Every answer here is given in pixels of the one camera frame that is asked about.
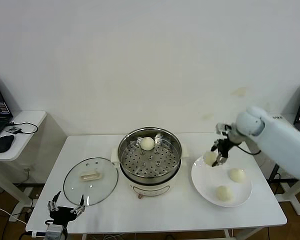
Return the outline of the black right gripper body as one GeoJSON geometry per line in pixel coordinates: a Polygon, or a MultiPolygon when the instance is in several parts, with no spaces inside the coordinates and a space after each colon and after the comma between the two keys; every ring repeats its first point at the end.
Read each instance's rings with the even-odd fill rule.
{"type": "Polygon", "coordinates": [[[229,157],[229,151],[234,147],[234,143],[229,139],[218,140],[218,154],[223,158],[229,157]]]}

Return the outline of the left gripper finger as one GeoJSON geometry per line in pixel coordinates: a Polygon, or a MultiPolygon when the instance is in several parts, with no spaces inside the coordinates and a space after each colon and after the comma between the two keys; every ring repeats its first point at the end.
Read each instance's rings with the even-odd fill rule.
{"type": "Polygon", "coordinates": [[[59,191],[56,195],[54,195],[52,200],[48,201],[47,207],[48,207],[48,211],[50,213],[58,210],[57,201],[58,201],[58,198],[60,196],[60,193],[61,193],[61,191],[59,191]]]}
{"type": "Polygon", "coordinates": [[[72,209],[70,212],[76,216],[81,215],[84,211],[85,211],[85,198],[84,195],[81,196],[80,202],[79,202],[79,206],[77,206],[76,208],[72,209]]]}

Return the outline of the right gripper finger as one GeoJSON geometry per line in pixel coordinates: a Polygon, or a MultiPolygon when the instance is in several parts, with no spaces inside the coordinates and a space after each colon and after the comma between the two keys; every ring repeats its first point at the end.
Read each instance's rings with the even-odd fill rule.
{"type": "Polygon", "coordinates": [[[214,144],[212,145],[212,147],[211,147],[211,149],[210,149],[210,151],[211,151],[211,152],[214,152],[214,151],[218,150],[221,141],[222,141],[221,139],[215,140],[215,141],[214,141],[214,144]]]}
{"type": "Polygon", "coordinates": [[[211,165],[212,167],[223,165],[227,161],[227,157],[223,157],[222,155],[218,154],[216,160],[211,165]]]}

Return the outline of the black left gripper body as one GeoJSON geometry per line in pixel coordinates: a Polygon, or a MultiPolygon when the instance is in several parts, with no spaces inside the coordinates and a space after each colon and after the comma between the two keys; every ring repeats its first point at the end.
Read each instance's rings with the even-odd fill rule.
{"type": "Polygon", "coordinates": [[[50,218],[53,220],[54,225],[67,225],[69,222],[74,221],[77,215],[72,207],[59,206],[58,210],[51,210],[49,212],[50,218]]]}

